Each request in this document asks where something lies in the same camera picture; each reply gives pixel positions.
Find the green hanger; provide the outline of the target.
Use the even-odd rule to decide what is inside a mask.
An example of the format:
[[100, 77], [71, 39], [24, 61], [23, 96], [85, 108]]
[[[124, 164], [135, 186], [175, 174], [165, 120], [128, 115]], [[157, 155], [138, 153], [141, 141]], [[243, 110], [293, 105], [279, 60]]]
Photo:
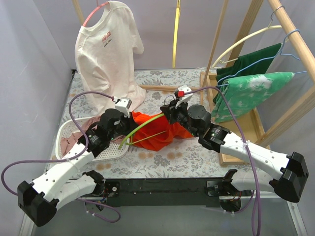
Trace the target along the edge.
[[[152, 120], [155, 120], [155, 119], [157, 119], [158, 117], [161, 117], [161, 116], [164, 116], [164, 114], [163, 114], [163, 113], [159, 113], [158, 116], [157, 116], [157, 117], [154, 117]], [[135, 128], [133, 131], [131, 131], [128, 135], [126, 135], [126, 136], [123, 138], [122, 142], [120, 143], [119, 148], [121, 148], [123, 145], [132, 146], [132, 145], [131, 145], [131, 142], [132, 142], [132, 139], [131, 139], [131, 138], [132, 138], [132, 135], [133, 135], [137, 130], [139, 130], [140, 128], [142, 128], [144, 125], [148, 124], [149, 122], [150, 122], [150, 121], [146, 121], [144, 124], [138, 125], [137, 128]]]

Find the orange t shirt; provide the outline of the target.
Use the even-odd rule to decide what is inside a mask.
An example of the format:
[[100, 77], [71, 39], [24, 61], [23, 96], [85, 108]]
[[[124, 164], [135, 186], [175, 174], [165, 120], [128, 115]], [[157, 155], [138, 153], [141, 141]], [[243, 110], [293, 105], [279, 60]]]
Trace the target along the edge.
[[170, 124], [165, 116], [149, 116], [140, 112], [132, 112], [133, 120], [138, 125], [150, 121], [132, 135], [131, 145], [152, 151], [159, 151], [165, 146], [173, 143], [175, 139], [192, 138], [185, 128], [179, 123]]

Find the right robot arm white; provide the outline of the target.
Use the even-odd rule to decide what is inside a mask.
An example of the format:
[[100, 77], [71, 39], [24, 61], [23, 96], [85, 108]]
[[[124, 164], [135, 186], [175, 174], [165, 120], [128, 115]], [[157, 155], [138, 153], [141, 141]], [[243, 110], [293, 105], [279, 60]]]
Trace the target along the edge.
[[229, 129], [211, 122], [211, 114], [202, 105], [188, 106], [176, 101], [161, 106], [160, 110], [170, 124], [178, 123], [206, 149], [227, 154], [244, 162], [253, 161], [255, 172], [229, 170], [210, 191], [221, 196], [234, 195], [240, 191], [255, 190], [273, 192], [282, 199], [300, 201], [309, 176], [304, 156], [271, 151], [242, 138]]

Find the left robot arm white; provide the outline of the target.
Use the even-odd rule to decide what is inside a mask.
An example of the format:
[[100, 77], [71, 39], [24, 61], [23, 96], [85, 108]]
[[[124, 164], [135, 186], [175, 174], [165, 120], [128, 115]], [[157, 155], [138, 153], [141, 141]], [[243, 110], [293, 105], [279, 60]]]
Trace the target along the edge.
[[87, 194], [101, 196], [105, 190], [105, 179], [100, 173], [89, 171], [73, 182], [69, 179], [106, 150], [114, 138], [126, 136], [136, 127], [132, 113], [107, 109], [58, 164], [30, 183], [23, 181], [18, 185], [20, 209], [41, 227], [69, 202]]

